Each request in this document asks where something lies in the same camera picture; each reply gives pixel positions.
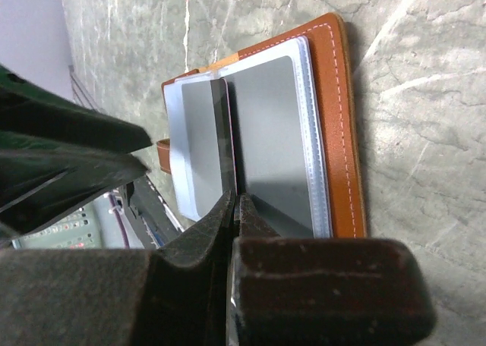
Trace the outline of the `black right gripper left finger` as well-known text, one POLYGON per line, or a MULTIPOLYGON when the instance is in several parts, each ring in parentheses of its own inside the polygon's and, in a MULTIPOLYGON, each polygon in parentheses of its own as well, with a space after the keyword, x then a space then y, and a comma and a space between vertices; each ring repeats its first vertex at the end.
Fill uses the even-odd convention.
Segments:
POLYGON ((224 345, 235 195, 158 250, 4 250, 3 345, 224 345))

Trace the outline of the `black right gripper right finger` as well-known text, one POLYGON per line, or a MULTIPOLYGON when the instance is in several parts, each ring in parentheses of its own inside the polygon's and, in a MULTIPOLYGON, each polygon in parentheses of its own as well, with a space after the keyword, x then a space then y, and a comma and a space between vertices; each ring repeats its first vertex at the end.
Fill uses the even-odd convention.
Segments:
POLYGON ((414 345, 437 315, 419 264, 380 238, 280 237, 235 204, 232 290, 242 345, 414 345))

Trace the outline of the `dark credit card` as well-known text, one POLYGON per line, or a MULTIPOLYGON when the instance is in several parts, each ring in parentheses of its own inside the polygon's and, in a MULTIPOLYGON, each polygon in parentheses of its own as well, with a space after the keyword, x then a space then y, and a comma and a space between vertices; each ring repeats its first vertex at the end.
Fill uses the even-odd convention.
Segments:
POLYGON ((222 189, 238 192, 235 169, 235 148, 229 104, 228 84, 224 78, 210 81, 216 125, 216 141, 221 171, 222 189))

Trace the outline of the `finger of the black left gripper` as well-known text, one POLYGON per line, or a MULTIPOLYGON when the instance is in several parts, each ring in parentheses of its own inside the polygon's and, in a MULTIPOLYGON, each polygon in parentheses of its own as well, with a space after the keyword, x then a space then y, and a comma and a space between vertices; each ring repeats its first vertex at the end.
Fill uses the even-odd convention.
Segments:
POLYGON ((45 228, 146 171, 130 154, 2 152, 1 233, 45 228))
POLYGON ((1 66, 1 130, 113 153, 152 145, 140 126, 76 105, 1 66))

